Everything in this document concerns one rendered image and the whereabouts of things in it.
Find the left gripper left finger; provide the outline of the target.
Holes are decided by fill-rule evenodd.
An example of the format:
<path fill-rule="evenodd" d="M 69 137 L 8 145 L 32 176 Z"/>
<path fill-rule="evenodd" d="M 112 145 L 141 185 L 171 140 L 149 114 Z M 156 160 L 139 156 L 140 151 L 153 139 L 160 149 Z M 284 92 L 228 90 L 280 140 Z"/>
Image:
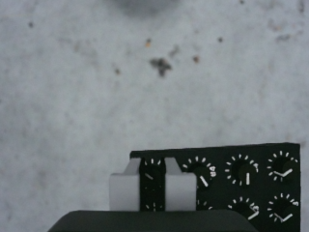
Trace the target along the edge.
<path fill-rule="evenodd" d="M 124 173 L 112 173 L 108 179 L 109 211 L 144 211 L 144 158 L 132 158 Z"/>

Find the black knob panel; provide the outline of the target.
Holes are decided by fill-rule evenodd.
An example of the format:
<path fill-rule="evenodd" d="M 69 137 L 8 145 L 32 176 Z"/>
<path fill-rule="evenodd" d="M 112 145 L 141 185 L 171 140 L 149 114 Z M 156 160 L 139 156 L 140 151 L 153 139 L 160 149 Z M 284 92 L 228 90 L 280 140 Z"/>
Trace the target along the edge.
<path fill-rule="evenodd" d="M 132 158 L 145 159 L 144 211 L 162 211 L 161 158 L 174 158 L 197 177 L 196 211 L 236 211 L 259 232 L 300 232 L 298 143 L 140 150 Z"/>

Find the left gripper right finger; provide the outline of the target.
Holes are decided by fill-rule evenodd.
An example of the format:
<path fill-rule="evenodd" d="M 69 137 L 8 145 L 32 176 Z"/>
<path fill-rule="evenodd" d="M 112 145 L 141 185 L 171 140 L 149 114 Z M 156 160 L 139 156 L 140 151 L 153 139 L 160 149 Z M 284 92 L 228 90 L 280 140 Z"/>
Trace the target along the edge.
<path fill-rule="evenodd" d="M 161 210 L 196 211 L 194 173 L 182 173 L 174 158 L 161 158 Z"/>

